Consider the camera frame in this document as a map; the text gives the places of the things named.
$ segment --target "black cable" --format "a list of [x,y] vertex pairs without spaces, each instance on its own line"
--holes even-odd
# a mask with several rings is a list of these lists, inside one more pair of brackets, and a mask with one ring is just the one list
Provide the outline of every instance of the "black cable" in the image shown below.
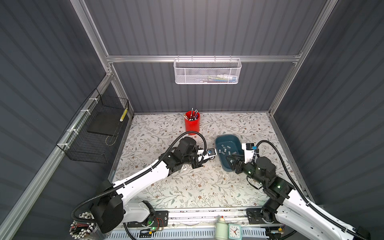
[[128,234],[128,236],[129,236],[132,240],[136,240],[136,238],[134,238],[134,237],[132,236],[132,234],[128,231],[127,224],[126,224],[126,223],[123,223],[123,225],[124,225],[125,232]]
[[252,183],[249,182],[249,177],[247,176],[247,182],[249,183],[249,185],[251,185],[252,187],[256,188],[257,190],[259,190],[260,188],[262,188],[263,186],[257,188],[255,185],[253,185]]
[[336,221],[334,221],[333,219],[329,218],[328,216],[326,216],[325,214],[323,214],[321,211],[319,211],[315,206],[313,206],[309,201],[308,199],[304,196],[303,192],[301,191],[301,189],[297,186],[297,184],[295,183],[295,181],[293,180],[293,178],[291,177],[291,175],[289,174],[288,172],[288,169],[287,167],[285,166],[285,163],[284,163],[284,160],[283,158],[281,157],[279,151],[277,150],[277,148],[268,140],[261,140],[260,142],[257,143],[257,148],[259,148],[259,145],[262,144],[263,142],[265,143],[268,143],[269,145],[271,145],[273,147],[273,149],[276,151],[277,155],[279,156],[280,158],[280,161],[281,161],[281,164],[283,165],[283,168],[284,168],[284,171],[285,173],[287,174],[289,180],[292,182],[293,186],[296,188],[297,192],[299,193],[299,195],[301,196],[301,198],[304,200],[304,202],[307,204],[307,206],[309,206],[311,209],[313,209],[317,214],[319,214],[320,216],[322,216],[324,219],[326,219],[327,221],[329,221],[330,223],[332,223],[333,225],[337,226],[338,228],[340,228],[343,232],[347,232],[351,235],[353,235],[354,237],[357,237],[357,238],[360,238],[362,240],[368,240],[367,238],[361,236],[360,234],[358,233],[355,233],[349,229],[347,229],[346,227],[340,225],[339,223],[337,223]]
[[292,232],[288,233],[287,235],[283,236],[280,238],[280,240],[284,240],[284,239],[287,239],[289,238],[290,236],[292,236],[293,234],[297,233],[296,230],[293,230]]
[[115,192],[116,190],[118,190],[118,189],[124,187],[124,185],[128,185],[129,183],[131,183],[131,182],[133,182],[133,181],[139,179],[140,177],[142,177],[142,176],[146,175],[147,173],[149,173],[150,171],[152,171],[155,167],[157,167],[157,165],[159,165],[159,164],[163,161],[163,159],[164,159],[165,156],[168,154],[168,152],[171,150],[171,148],[173,147],[173,145],[175,145],[175,143],[176,143],[182,136],[184,136],[184,135],[186,135],[186,134],[189,134],[189,133],[197,134],[197,135],[199,135],[199,136],[203,139],[203,143],[204,143],[203,156],[204,156],[204,155],[207,153],[207,142],[205,141],[204,136],[203,136],[201,133],[196,132],[196,131],[187,131],[187,132],[184,132],[184,133],[182,133],[181,135],[179,135],[179,136],[178,136],[178,137],[171,143],[171,145],[168,147],[168,149],[165,151],[165,153],[164,153],[163,155],[160,156],[159,160],[158,160],[158,161],[157,161],[151,168],[149,168],[149,169],[147,169],[146,171],[140,173],[139,175],[137,175],[137,176],[135,176],[135,177],[129,179],[128,181],[124,182],[123,184],[118,185],[117,187],[114,187],[114,188],[109,189],[109,190],[107,190],[107,191],[105,191],[105,192],[102,192],[102,193],[100,193],[100,194],[98,194],[98,195],[96,195],[96,196],[93,196],[93,197],[91,197],[91,198],[85,200],[85,201],[82,201],[81,203],[79,203],[79,204],[72,210],[72,212],[71,212],[71,218],[72,218],[73,220],[75,220],[76,222],[89,222],[89,223],[95,223],[96,220],[94,220],[94,219],[87,219],[87,218],[76,217],[76,216],[75,216],[76,211],[77,211],[80,207],[84,206],[85,204],[87,204],[87,203],[89,203],[89,202],[92,202],[93,200],[95,200],[95,199],[97,199],[97,198],[107,196],[107,195],[109,195],[109,194]]

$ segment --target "red pen holder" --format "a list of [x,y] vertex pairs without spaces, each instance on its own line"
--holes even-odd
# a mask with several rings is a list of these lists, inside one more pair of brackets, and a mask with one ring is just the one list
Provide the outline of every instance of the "red pen holder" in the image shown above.
[[[188,118],[191,118],[192,111],[188,111],[185,115]],[[199,132],[200,131],[200,113],[197,113],[197,118],[196,120],[189,121],[184,118],[185,122],[185,131],[195,131]]]

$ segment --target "glue bottle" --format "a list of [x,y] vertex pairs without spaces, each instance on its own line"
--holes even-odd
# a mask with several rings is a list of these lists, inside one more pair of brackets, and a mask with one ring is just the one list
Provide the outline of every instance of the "glue bottle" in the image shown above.
[[215,239],[217,240],[228,240],[228,225],[225,222],[223,216],[218,220],[215,226]]

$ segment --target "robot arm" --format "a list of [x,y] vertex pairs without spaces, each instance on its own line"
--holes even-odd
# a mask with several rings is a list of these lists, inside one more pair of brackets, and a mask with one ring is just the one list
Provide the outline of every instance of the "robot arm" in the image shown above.
[[227,161],[237,174],[245,173],[247,177],[262,185],[263,192],[270,197],[263,205],[260,216],[266,223],[278,221],[312,240],[370,239],[370,234],[365,229],[361,227],[354,229],[306,199],[289,176],[277,149],[275,151],[279,154],[284,169],[295,186],[276,176],[276,166],[267,157],[258,157],[255,160],[260,143],[257,146],[253,143],[243,144],[244,156],[228,156]]
[[144,226],[149,225],[154,219],[154,209],[148,202],[130,203],[129,201],[140,191],[151,184],[168,177],[179,171],[184,164],[192,168],[202,167],[210,158],[217,155],[214,148],[207,149],[203,156],[203,149],[199,149],[193,138],[185,137],[180,140],[177,147],[173,148],[166,156],[159,156],[151,165],[123,180],[110,183],[104,181],[98,192],[102,193],[116,188],[112,194],[97,198],[93,201],[91,212],[103,233],[114,229],[121,222],[139,222]]

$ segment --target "blue plastic tray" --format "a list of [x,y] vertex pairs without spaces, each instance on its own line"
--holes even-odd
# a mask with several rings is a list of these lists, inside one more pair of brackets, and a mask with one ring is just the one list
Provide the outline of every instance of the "blue plastic tray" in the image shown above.
[[[229,155],[228,152],[231,152],[231,154],[233,152],[236,152],[236,154],[244,155],[244,150],[241,149],[240,140],[235,135],[232,135],[232,134],[221,135],[216,138],[215,144],[216,144],[217,154],[220,158],[221,166],[223,167],[224,171],[233,172],[233,170],[229,166],[228,161],[225,158]],[[227,152],[225,154],[218,152],[219,149],[222,152],[224,152],[224,148],[221,145],[224,145],[224,147],[227,149]]]

